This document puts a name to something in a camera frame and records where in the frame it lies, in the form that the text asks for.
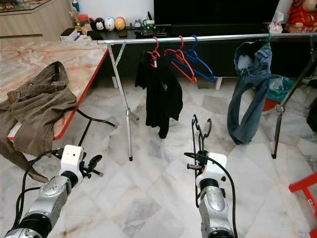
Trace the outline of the black hanger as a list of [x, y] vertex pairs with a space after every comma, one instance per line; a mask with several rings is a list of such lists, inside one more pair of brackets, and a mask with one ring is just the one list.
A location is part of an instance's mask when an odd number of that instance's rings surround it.
[[[212, 122], [211, 119], [208, 119], [208, 131], [204, 133], [199, 125], [199, 120], [197, 116], [194, 114], [192, 119], [192, 141], [193, 141], [193, 152], [199, 152], [199, 151], [207, 151], [205, 150], [204, 140], [209, 137], [209, 134], [211, 133], [211, 126]], [[206, 178], [202, 180], [203, 186], [199, 189], [199, 185], [195, 184], [195, 204], [196, 207], [199, 208], [199, 200], [201, 196], [201, 191], [206, 186], [215, 185], [218, 186], [218, 183], [214, 180], [212, 182], [211, 178]]]

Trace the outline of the brown trousers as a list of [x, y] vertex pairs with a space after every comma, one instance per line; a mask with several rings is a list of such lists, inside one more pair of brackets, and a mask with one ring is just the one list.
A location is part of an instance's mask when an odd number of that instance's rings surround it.
[[0, 154], [41, 183], [47, 177], [30, 167], [25, 154], [38, 156], [52, 149], [55, 122], [77, 106], [68, 84], [64, 65], [55, 61], [0, 103]]

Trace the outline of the empty red hanger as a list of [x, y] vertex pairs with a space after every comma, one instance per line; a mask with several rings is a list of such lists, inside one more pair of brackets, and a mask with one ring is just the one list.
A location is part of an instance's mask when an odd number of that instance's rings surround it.
[[181, 45], [177, 49], [164, 50], [165, 56], [169, 57], [171, 64], [188, 80], [193, 84], [197, 84], [197, 77], [192, 66], [187, 61], [187, 57], [183, 52], [184, 40], [183, 36], [179, 36]]

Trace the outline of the blue hanger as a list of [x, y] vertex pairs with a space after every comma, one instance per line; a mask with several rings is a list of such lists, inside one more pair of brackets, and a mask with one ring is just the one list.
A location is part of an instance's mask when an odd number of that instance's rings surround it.
[[[193, 46], [190, 47], [190, 49], [184, 51], [184, 56], [187, 59], [188, 63], [192, 67], [193, 72], [195, 73], [196, 76], [203, 77], [204, 79], [208, 80], [209, 82], [217, 82], [217, 77], [215, 76], [214, 72], [211, 70], [210, 66], [206, 64], [206, 62], [203, 61], [197, 54], [195, 48], [197, 45], [199, 45], [199, 39], [197, 36], [192, 35], [192, 38], [195, 39], [195, 42]], [[200, 72], [199, 70], [196, 70], [195, 66], [200, 66], [202, 65], [203, 69], [206, 69], [208, 72]]]

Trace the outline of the red hanger carrying shirt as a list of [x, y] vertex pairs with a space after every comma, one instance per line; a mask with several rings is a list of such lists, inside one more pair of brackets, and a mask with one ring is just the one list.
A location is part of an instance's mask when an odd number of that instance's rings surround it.
[[157, 59], [160, 57], [160, 54], [158, 51], [158, 49], [160, 47], [160, 42], [156, 36], [154, 36], [153, 39], [156, 41], [156, 47], [152, 51], [147, 51], [146, 53], [150, 55], [150, 57], [153, 61], [153, 63], [150, 65], [153, 66], [154, 68], [157, 68], [157, 66], [158, 66]]

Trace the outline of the black t-shirt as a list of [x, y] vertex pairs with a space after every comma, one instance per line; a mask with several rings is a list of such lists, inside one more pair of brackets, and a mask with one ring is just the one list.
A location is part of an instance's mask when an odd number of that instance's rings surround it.
[[183, 108], [183, 89], [171, 70], [170, 60], [158, 58], [154, 66], [150, 54], [141, 54], [134, 86], [146, 90], [145, 125], [159, 127], [158, 135], [165, 139], [170, 119], [179, 120]]

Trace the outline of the black television cabinet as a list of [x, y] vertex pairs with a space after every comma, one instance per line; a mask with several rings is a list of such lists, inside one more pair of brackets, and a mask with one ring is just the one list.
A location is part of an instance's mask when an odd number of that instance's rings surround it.
[[[109, 52], [92, 60], [97, 64], [95, 77], [98, 79], [114, 78], [115, 72], [118, 72], [120, 80], [133, 78], [136, 76], [138, 60], [142, 53], [153, 50], [156, 46], [160, 51], [180, 46], [179, 38], [160, 38], [157, 42], [154, 39], [119, 39], [114, 33], [102, 33], [102, 37], [106, 40], [116, 41], [116, 44], [112, 46], [114, 57], [118, 56], [120, 49], [123, 49], [124, 52], [117, 68], [112, 66]], [[236, 48], [241, 43], [255, 40], [257, 39], [210, 40], [208, 36], [197, 39], [187, 37], [184, 39], [184, 49], [194, 46], [199, 57], [210, 67], [216, 77], [235, 77], [233, 57]], [[305, 66], [310, 63], [311, 57], [317, 54], [317, 33], [302, 34], [301, 36], [285, 33], [283, 36], [273, 36], [271, 49], [272, 73], [290, 78], [299, 77]]]

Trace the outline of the green plastic bin bag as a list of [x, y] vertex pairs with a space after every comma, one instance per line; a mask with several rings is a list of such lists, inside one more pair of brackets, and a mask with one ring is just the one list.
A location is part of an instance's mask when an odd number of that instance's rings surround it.
[[282, 102], [294, 87], [295, 81], [283, 75], [272, 74], [269, 80], [267, 98]]

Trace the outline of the small white box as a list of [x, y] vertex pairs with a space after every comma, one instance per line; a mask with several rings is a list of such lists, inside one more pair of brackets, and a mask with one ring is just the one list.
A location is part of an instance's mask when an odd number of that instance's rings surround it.
[[59, 38], [62, 42], [77, 41], [81, 38], [81, 33], [76, 29], [65, 29]]

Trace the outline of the black egg figure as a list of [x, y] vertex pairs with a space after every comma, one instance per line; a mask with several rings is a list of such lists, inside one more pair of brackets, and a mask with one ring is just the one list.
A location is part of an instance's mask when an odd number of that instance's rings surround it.
[[105, 30], [105, 20], [104, 18], [98, 17], [93, 21], [93, 30], [104, 31]]

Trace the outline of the jar with red lid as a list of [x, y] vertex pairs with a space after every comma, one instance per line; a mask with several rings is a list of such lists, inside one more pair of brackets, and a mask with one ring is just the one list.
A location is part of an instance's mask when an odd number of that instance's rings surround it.
[[87, 14], [79, 14], [76, 21], [77, 27], [81, 28], [81, 34], [86, 35], [88, 31], [92, 30], [89, 17]]

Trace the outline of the light wood cabinet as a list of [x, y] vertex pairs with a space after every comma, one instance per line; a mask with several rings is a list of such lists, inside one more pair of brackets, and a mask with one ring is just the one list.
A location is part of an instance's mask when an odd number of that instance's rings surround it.
[[0, 43], [60, 41], [73, 28], [69, 0], [44, 0], [38, 6], [0, 13]]

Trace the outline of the black television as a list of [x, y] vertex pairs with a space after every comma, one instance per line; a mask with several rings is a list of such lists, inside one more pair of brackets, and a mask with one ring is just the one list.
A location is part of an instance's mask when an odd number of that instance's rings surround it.
[[158, 24], [256, 24], [269, 22], [279, 0], [154, 0]]

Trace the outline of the white tissue box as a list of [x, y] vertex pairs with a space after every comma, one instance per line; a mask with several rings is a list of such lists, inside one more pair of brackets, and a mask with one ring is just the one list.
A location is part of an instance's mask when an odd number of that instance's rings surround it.
[[284, 18], [285, 18], [285, 16], [283, 13], [276, 11], [271, 22], [268, 25], [268, 32], [269, 33], [282, 33], [283, 32], [282, 22], [283, 22]]

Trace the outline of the red figurine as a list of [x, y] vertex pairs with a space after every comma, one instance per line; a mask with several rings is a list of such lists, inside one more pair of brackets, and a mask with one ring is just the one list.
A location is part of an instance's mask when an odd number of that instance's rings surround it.
[[290, 33], [317, 33], [317, 0], [292, 0], [285, 29]]

